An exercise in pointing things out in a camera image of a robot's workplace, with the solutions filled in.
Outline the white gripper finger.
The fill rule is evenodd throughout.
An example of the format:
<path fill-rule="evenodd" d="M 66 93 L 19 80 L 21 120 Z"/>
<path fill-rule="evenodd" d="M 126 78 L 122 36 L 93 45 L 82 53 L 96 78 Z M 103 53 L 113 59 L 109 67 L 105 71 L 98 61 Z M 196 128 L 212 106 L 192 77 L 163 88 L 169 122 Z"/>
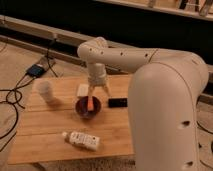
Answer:
<path fill-rule="evenodd" d="M 94 86 L 89 86 L 88 87 L 88 98 L 92 98 L 94 89 L 95 89 Z"/>
<path fill-rule="evenodd" d="M 111 96 L 109 87 L 107 85 L 104 85 L 102 88 L 105 91 L 105 93 L 107 94 L 108 98 L 111 98 L 112 96 Z"/>

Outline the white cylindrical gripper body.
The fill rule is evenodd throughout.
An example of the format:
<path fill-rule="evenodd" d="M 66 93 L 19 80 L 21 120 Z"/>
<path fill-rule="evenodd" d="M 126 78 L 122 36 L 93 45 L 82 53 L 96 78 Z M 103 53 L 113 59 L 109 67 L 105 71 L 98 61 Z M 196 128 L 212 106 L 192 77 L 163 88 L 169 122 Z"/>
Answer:
<path fill-rule="evenodd" d="M 104 86 L 107 83 L 107 73 L 104 64 L 88 63 L 88 82 L 91 86 Z"/>

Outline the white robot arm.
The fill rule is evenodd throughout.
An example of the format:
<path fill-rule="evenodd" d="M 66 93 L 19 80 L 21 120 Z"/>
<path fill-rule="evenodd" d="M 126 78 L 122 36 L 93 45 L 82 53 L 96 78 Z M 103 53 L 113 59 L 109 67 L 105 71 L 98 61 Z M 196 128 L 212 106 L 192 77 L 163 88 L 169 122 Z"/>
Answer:
<path fill-rule="evenodd" d="M 102 37 L 78 56 L 130 72 L 128 114 L 137 171 L 199 171 L 198 97 L 208 67 L 197 54 L 161 48 L 111 48 Z"/>

